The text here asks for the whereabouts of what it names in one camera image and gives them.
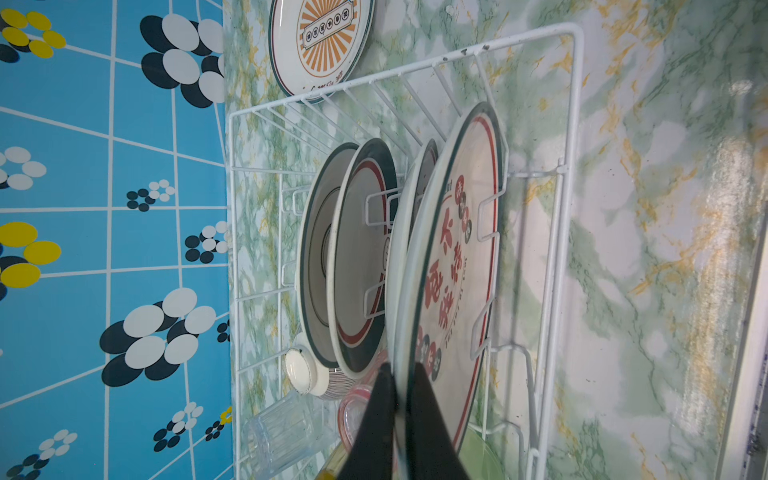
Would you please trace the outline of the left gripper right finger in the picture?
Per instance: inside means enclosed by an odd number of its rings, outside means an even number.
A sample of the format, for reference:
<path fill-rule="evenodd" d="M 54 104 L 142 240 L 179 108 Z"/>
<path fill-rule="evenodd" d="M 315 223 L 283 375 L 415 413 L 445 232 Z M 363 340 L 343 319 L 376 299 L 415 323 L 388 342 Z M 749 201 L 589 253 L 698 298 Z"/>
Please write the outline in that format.
<path fill-rule="evenodd" d="M 414 366 L 406 398 L 405 464 L 408 479 L 468 479 L 421 363 Z"/>

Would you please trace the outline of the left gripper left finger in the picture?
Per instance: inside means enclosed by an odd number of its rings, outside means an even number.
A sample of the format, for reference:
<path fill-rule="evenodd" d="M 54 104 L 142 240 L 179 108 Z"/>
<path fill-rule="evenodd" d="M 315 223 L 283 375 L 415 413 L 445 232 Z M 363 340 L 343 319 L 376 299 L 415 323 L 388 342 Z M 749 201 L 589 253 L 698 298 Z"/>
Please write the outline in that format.
<path fill-rule="evenodd" d="M 390 480 L 393 473 L 396 389 L 391 367 L 382 364 L 351 452 L 339 480 Z"/>

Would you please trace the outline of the red lettered white plate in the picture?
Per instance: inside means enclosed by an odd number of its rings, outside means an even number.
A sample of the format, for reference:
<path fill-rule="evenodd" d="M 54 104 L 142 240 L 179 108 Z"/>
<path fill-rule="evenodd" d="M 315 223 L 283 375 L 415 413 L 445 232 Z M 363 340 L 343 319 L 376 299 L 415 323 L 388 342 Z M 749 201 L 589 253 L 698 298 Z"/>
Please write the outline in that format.
<path fill-rule="evenodd" d="M 397 309 L 399 400 L 422 365 L 454 449 L 470 420 L 499 250 L 505 149 L 494 108 L 477 103 L 440 153 L 411 233 Z"/>

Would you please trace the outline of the green rimmed plate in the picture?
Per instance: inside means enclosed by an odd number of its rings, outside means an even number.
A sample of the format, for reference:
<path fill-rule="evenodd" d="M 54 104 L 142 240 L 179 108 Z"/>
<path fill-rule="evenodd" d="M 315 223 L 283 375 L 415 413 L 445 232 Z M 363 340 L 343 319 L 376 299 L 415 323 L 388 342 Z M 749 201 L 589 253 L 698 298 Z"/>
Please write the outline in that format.
<path fill-rule="evenodd" d="M 370 369 L 385 334 L 386 254 L 398 187 L 386 143 L 354 153 L 334 210 L 328 257 L 330 335 L 339 368 L 355 380 Z"/>

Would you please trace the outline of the small white plate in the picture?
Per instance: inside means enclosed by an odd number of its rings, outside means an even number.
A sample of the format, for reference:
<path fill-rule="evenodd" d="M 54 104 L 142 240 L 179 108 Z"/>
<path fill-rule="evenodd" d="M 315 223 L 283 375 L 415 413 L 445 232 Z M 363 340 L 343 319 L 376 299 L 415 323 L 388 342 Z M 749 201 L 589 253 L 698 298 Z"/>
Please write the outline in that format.
<path fill-rule="evenodd" d="M 432 177 L 439 157 L 434 139 L 422 146 L 405 176 L 403 189 L 398 197 L 398 208 L 390 236 L 387 277 L 385 284 L 385 324 L 387 354 L 391 363 L 395 357 L 397 310 L 401 284 L 405 275 L 409 242 L 421 201 Z"/>

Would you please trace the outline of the orange sunburst plate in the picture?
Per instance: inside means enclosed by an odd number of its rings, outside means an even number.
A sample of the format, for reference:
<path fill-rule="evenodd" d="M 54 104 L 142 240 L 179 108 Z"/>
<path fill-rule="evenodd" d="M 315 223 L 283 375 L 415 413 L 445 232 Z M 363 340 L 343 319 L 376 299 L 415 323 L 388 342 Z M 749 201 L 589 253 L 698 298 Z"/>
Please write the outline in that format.
<path fill-rule="evenodd" d="M 271 4 L 269 55 L 287 96 L 346 81 L 373 24 L 374 0 L 278 0 Z"/>

